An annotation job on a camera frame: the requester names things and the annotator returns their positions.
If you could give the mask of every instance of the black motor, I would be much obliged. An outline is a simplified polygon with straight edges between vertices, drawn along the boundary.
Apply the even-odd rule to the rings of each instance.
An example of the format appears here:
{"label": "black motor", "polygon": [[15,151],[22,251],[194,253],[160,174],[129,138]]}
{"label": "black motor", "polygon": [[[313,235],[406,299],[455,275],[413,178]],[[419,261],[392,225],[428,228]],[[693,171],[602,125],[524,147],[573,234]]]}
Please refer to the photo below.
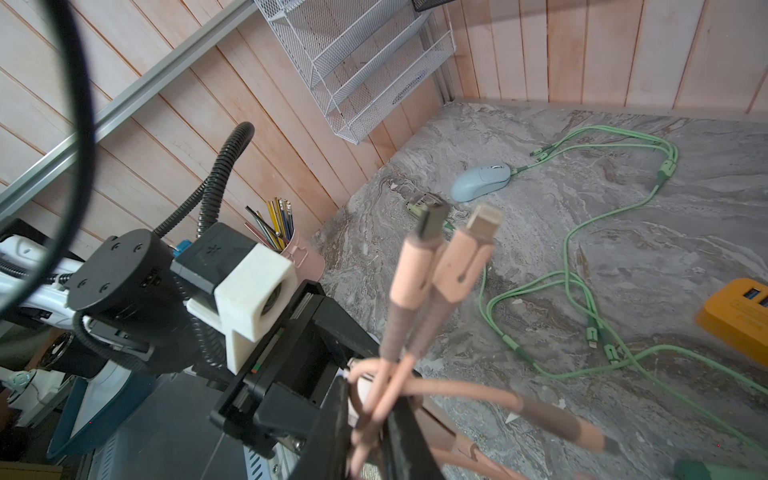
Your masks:
{"label": "black motor", "polygon": [[114,327],[118,336],[144,343],[146,353],[155,348],[156,360],[176,359],[171,370],[183,369],[198,348],[170,272],[173,259],[170,247],[149,230],[110,237],[68,281],[68,305]]}

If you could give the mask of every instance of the pink pencil holder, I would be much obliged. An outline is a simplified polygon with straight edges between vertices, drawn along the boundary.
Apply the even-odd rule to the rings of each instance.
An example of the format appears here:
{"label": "pink pencil holder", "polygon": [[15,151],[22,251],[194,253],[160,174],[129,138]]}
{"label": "pink pencil holder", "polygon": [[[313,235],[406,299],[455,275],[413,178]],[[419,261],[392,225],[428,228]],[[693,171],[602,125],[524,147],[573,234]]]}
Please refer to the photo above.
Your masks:
{"label": "pink pencil holder", "polygon": [[296,231],[293,232],[293,238],[280,255],[293,262],[299,283],[304,280],[319,281],[326,269],[326,259]]}

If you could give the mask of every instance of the black cable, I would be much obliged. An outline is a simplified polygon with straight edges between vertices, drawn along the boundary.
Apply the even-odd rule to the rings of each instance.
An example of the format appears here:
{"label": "black cable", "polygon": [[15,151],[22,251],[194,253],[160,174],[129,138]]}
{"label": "black cable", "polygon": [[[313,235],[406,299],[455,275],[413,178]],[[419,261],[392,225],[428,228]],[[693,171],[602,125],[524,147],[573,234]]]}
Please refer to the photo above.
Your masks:
{"label": "black cable", "polygon": [[[0,272],[5,273],[6,275],[13,276],[14,278],[23,279],[23,278],[29,277],[29,270],[27,270],[23,266],[19,266],[19,265],[16,265],[15,263],[11,263],[4,258],[0,258]],[[57,277],[58,277],[58,274],[56,273],[48,275],[43,279],[43,283],[47,283],[48,285],[56,283]]]}
{"label": "black cable", "polygon": [[29,273],[21,286],[0,300],[0,318],[29,298],[53,273],[61,258],[68,252],[88,209],[94,183],[96,144],[93,105],[85,56],[77,26],[72,18],[69,2],[45,0],[44,3],[48,8],[51,25],[58,36],[66,77],[65,84],[70,91],[69,103],[77,146],[72,198],[67,210],[61,216],[61,227],[51,244],[46,246],[47,250],[40,263]]}
{"label": "black cable", "polygon": [[74,333],[74,337],[80,340],[83,345],[97,353],[100,357],[111,360],[125,369],[129,369],[136,373],[150,373],[149,366],[142,359],[133,356],[130,353],[118,352],[106,343],[96,340],[85,329],[85,324],[83,324],[83,322],[84,313],[76,312],[72,317],[72,332]]}
{"label": "black cable", "polygon": [[[200,216],[197,221],[197,238],[200,238],[219,219],[224,191],[227,189],[227,181],[232,173],[232,168],[235,165],[235,161],[240,158],[240,155],[253,138],[254,131],[253,124],[244,121],[235,127],[219,151],[214,166],[210,170],[210,175],[208,175],[204,182],[205,191],[203,193],[202,205],[200,206]],[[177,286],[184,295],[184,298],[188,299],[189,295],[184,291],[178,280]],[[190,322],[192,323],[192,332],[205,362],[215,369],[223,369],[227,365],[227,354],[219,340],[220,334],[213,327],[194,315],[190,315]]]}
{"label": "black cable", "polygon": [[198,203],[200,203],[200,200],[203,199],[203,192],[205,191],[205,183],[204,180],[202,184],[198,188],[195,189],[194,192],[181,204],[179,207],[174,211],[163,223],[157,226],[153,230],[154,234],[157,235],[160,238],[165,237],[168,235],[168,232],[174,229],[179,222],[181,222],[184,217],[190,214],[192,209],[194,209]]}
{"label": "black cable", "polygon": [[[190,296],[187,293],[187,289],[179,281],[179,277],[174,275],[174,283],[176,288],[181,292],[181,296],[184,301],[189,300]],[[197,341],[197,346],[200,347],[200,355],[205,360],[205,363],[215,369],[226,369],[227,367],[227,351],[221,345],[219,335],[212,326],[205,323],[203,320],[197,318],[190,313],[190,324],[192,325],[192,333]]]}
{"label": "black cable", "polygon": [[248,143],[253,138],[253,124],[244,121],[237,125],[230,134],[227,141],[224,142],[216,157],[214,167],[210,170],[210,175],[206,180],[205,191],[203,193],[202,205],[200,206],[200,216],[197,220],[197,238],[208,230],[208,227],[219,220],[221,203],[224,199],[224,191],[227,189],[227,181],[232,173],[235,161],[240,158]]}

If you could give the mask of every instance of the wooden wall panel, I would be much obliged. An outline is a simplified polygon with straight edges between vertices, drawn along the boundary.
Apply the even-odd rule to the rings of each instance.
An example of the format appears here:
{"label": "wooden wall panel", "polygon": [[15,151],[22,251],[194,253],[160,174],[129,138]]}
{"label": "wooden wall panel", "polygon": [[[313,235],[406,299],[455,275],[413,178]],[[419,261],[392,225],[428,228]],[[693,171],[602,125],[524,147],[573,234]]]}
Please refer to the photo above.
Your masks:
{"label": "wooden wall panel", "polygon": [[768,68],[763,73],[763,80],[760,82],[760,89],[755,93],[748,114],[768,114]]}
{"label": "wooden wall panel", "polygon": [[384,119],[383,124],[389,133],[389,137],[392,138],[392,143],[398,150],[413,135],[413,130],[411,130],[411,125],[408,122],[405,111],[402,109],[402,105],[395,107],[395,110]]}
{"label": "wooden wall panel", "polygon": [[583,103],[624,106],[642,9],[643,0],[588,3]]}
{"label": "wooden wall panel", "polygon": [[320,113],[310,91],[293,67],[288,55],[277,41],[264,17],[254,15],[239,28],[251,51],[280,89],[294,113],[323,152],[336,176],[351,195],[365,182],[366,176],[349,150],[348,142],[333,135],[328,122]]}
{"label": "wooden wall panel", "polygon": [[707,0],[675,108],[746,113],[768,65],[768,4]]}
{"label": "wooden wall panel", "polygon": [[581,103],[586,0],[548,0],[549,101]]}
{"label": "wooden wall panel", "polygon": [[[448,7],[443,5],[440,8],[435,8],[435,23],[437,24],[438,31],[448,31]],[[462,88],[462,78],[458,74],[458,65],[456,64],[456,56],[452,56],[446,63],[448,66],[448,72],[450,75],[451,86],[453,88],[453,94],[459,98],[464,96],[464,89]]]}
{"label": "wooden wall panel", "polygon": [[442,106],[435,80],[432,77],[426,78],[401,105],[413,133],[419,131]]}
{"label": "wooden wall panel", "polygon": [[446,13],[456,41],[449,77],[464,98],[765,108],[764,0],[458,0],[438,18]]}
{"label": "wooden wall panel", "polygon": [[528,100],[520,26],[520,5],[509,0],[488,0],[500,98]]}
{"label": "wooden wall panel", "polygon": [[[90,60],[94,104],[104,107],[220,12],[217,0],[74,0]],[[58,49],[39,0],[0,0],[0,189],[68,136]],[[458,67],[454,63],[455,75]],[[89,254],[102,239],[160,223],[207,176],[239,121],[256,128],[230,177],[220,217],[246,233],[245,206],[266,211],[285,197],[307,236],[388,161],[442,103],[433,82],[399,105],[390,130],[360,145],[333,135],[306,86],[260,15],[205,54],[98,148],[98,172],[78,241]],[[22,212],[52,232],[66,205],[62,175]],[[196,211],[168,235],[194,237]]]}
{"label": "wooden wall panel", "polygon": [[626,105],[672,108],[704,0],[645,0]]}
{"label": "wooden wall panel", "polygon": [[445,7],[453,26],[453,37],[456,42],[454,58],[458,69],[458,76],[462,83],[463,96],[467,98],[480,98],[478,81],[475,75],[475,61],[472,58],[472,50],[469,47],[469,36],[464,20],[464,8],[461,2],[450,2]]}
{"label": "wooden wall panel", "polygon": [[469,37],[469,49],[475,65],[480,98],[498,100],[498,70],[493,44],[491,6],[489,0],[457,0],[462,4]]}
{"label": "wooden wall panel", "polygon": [[547,0],[520,0],[520,27],[528,100],[549,99]]}
{"label": "wooden wall panel", "polygon": [[[217,145],[217,148],[224,144],[237,124],[192,71],[184,72],[171,82],[161,96],[208,144]],[[290,200],[296,222],[304,230],[316,231],[319,228],[320,222],[312,211],[259,149],[248,147],[235,163],[235,172],[264,200],[274,197]],[[266,209],[264,204],[258,209],[264,213],[262,209]]]}

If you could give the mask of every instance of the yellow usb hub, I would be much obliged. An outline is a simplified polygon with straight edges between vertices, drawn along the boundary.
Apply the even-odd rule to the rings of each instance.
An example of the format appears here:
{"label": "yellow usb hub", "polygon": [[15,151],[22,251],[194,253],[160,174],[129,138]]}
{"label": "yellow usb hub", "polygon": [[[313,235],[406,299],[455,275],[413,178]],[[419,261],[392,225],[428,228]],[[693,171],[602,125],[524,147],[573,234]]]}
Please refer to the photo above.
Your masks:
{"label": "yellow usb hub", "polygon": [[768,366],[768,286],[748,278],[728,283],[705,302],[696,323]]}

